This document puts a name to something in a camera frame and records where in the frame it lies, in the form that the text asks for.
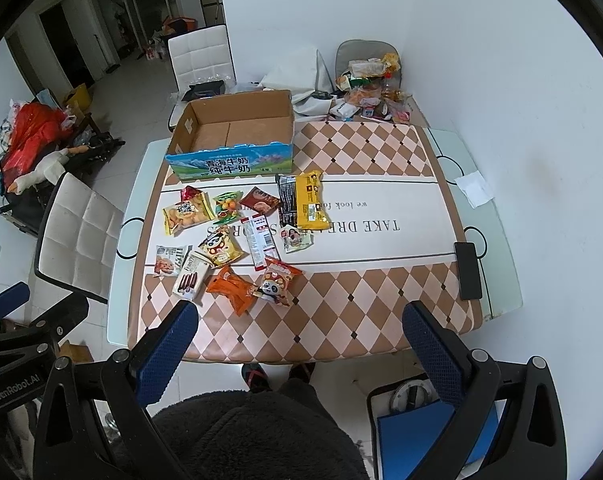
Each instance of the metal screw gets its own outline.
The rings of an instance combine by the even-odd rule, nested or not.
[[[70,364],[70,359],[67,357],[60,357],[59,359],[57,359],[57,361],[55,361],[55,368],[57,368],[58,370],[64,370],[64,368],[66,368],[68,365]]]
[[[474,349],[470,355],[472,355],[472,358],[478,363],[485,363],[488,361],[488,353],[481,348]]]
[[[534,367],[542,370],[546,367],[546,361],[544,360],[543,357],[535,356],[535,357],[533,357],[533,365],[534,365]]]
[[[123,363],[128,359],[130,352],[125,348],[120,348],[119,350],[115,350],[113,354],[113,361],[116,363]]]

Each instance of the white tissue paper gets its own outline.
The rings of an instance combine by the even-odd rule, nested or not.
[[[493,190],[490,189],[488,182],[484,180],[479,171],[456,178],[455,184],[466,195],[473,209],[478,208],[495,197]]]

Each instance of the red plastic bag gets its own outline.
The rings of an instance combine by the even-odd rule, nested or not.
[[[62,128],[66,114],[62,110],[40,104],[29,103],[21,107],[15,118],[10,149],[0,164],[5,189],[23,174],[31,171],[37,154],[51,142],[67,139],[72,126]]]

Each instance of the yellow snack bag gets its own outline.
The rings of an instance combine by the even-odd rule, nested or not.
[[[328,229],[330,223],[319,200],[321,171],[310,171],[295,177],[297,192],[297,227],[299,229]]]

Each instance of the cardboard box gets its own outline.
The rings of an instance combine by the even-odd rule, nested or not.
[[[186,106],[166,161],[182,182],[291,173],[293,134],[288,90],[199,99]]]

